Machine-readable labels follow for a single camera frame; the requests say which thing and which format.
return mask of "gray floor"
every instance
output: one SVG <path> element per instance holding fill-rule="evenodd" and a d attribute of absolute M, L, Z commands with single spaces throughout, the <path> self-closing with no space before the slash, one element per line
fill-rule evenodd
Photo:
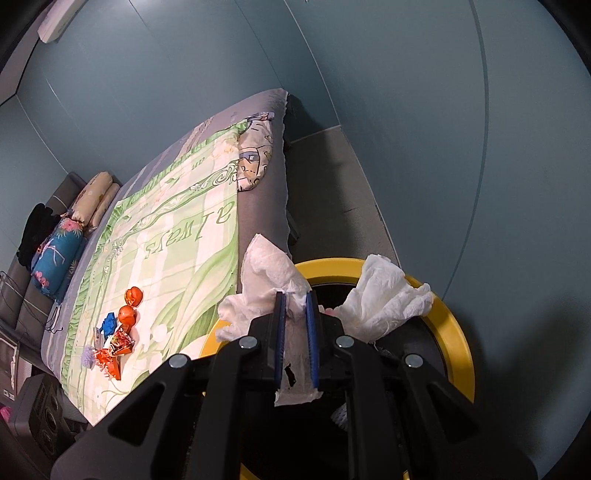
<path fill-rule="evenodd" d="M 326 257 L 396 261 L 355 152 L 340 128 L 292 145 L 287 160 L 287 209 L 300 238 L 290 247 L 295 263 Z"/>

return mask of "yellow rim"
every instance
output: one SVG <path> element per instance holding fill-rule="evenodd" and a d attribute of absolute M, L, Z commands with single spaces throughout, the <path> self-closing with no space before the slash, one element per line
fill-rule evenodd
<path fill-rule="evenodd" d="M 296 268 L 312 287 L 323 283 L 356 284 L 361 276 L 363 262 L 364 260 L 358 258 L 322 258 L 299 263 Z M 406 279 L 415 288 L 422 285 L 409 275 Z M 434 295 L 433 307 L 423 320 L 439 344 L 446 363 L 447 379 L 474 402 L 476 382 L 472 354 L 456 318 L 441 299 Z M 215 355 L 221 345 L 216 340 L 215 332 L 226 325 L 229 323 L 223 320 L 216 322 L 203 344 L 199 357 Z M 258 480 L 244 465 L 241 466 L 240 479 Z"/>

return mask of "green floral bedsheet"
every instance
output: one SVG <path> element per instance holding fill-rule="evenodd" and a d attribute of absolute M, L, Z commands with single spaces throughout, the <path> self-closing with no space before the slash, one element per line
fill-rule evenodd
<path fill-rule="evenodd" d="M 217 304 L 236 291 L 238 138 L 246 120 L 188 149 L 116 205 L 80 284 L 61 363 L 68 398 L 98 422 L 177 352 L 199 354 Z M 144 292 L 121 380 L 80 364 L 93 329 L 117 314 L 131 286 Z"/>

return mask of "orange toy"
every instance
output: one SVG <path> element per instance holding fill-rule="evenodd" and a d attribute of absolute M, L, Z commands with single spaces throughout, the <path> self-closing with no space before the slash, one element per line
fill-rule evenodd
<path fill-rule="evenodd" d="M 144 299 L 144 294 L 138 287 L 125 290 L 125 303 L 131 307 L 137 307 Z"/>
<path fill-rule="evenodd" d="M 119 318 L 119 321 L 121 322 L 121 324 L 125 325 L 127 327 L 127 330 L 129 330 L 131 327 L 133 327 L 133 325 L 135 325 L 135 310 L 134 310 L 134 308 L 131 307 L 130 305 L 123 305 L 119 309 L 118 318 Z"/>

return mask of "blue gripper pad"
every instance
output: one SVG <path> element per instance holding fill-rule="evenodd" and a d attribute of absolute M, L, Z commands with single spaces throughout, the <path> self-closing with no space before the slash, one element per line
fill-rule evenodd
<path fill-rule="evenodd" d="M 281 302 L 277 319 L 277 344 L 275 348 L 275 385 L 280 388 L 281 377 L 283 376 L 283 353 L 285 350 L 285 318 L 287 317 L 285 294 L 282 294 L 276 301 Z"/>
<path fill-rule="evenodd" d="M 316 335 L 316 317 L 319 315 L 313 292 L 306 295 L 306 328 L 308 330 L 308 351 L 310 353 L 310 376 L 314 388 L 319 386 L 320 352 Z"/>

